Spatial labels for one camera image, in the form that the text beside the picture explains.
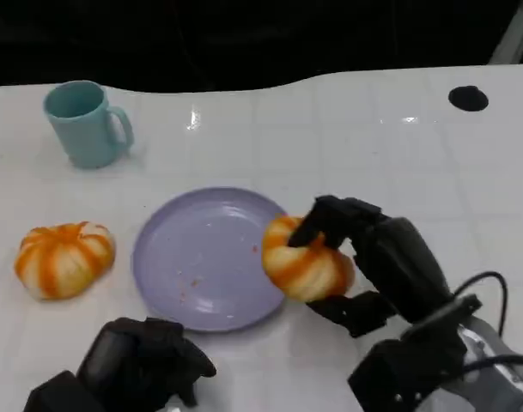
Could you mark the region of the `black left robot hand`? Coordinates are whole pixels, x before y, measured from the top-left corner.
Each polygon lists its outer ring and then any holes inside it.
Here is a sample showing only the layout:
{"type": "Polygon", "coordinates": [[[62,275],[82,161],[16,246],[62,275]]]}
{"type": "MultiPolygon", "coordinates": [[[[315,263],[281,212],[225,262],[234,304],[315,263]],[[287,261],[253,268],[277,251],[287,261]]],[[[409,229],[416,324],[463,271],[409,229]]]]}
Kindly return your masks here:
{"type": "Polygon", "coordinates": [[[76,373],[106,411],[159,411],[174,396],[194,408],[194,385],[215,375],[215,365],[185,337],[183,325],[159,318],[106,323],[76,373]]]}

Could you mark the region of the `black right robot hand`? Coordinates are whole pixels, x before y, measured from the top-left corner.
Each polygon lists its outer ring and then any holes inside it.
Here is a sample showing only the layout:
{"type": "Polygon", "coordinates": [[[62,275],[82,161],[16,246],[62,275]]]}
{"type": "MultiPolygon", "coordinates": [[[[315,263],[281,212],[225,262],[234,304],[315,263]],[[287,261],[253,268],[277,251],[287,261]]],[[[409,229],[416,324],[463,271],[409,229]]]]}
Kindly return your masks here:
{"type": "Polygon", "coordinates": [[[351,336],[367,335],[394,315],[414,324],[451,301],[440,265],[408,219],[384,215],[360,199],[327,195],[316,198],[288,244],[306,246],[320,234],[332,250],[348,239],[356,267],[375,288],[352,298],[339,293],[308,303],[351,336]]]}

